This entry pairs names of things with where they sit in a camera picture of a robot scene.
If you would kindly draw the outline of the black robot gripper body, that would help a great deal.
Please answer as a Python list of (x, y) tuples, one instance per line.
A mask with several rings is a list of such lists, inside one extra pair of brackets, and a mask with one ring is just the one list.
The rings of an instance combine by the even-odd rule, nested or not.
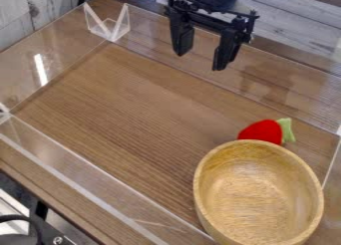
[(183, 14), (188, 23), (216, 33), (230, 28), (251, 34), (259, 18), (239, 0), (168, 0), (168, 9)]

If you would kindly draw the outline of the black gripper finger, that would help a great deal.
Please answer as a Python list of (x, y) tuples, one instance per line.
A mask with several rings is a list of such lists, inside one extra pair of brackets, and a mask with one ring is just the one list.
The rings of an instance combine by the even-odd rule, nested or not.
[(169, 36), (173, 52), (184, 55), (192, 47), (193, 28), (187, 16), (176, 10), (169, 11)]
[(234, 61), (240, 46), (239, 33), (234, 29), (224, 29), (220, 32), (219, 44), (213, 50), (212, 67), (213, 71), (221, 71), (227, 64)]

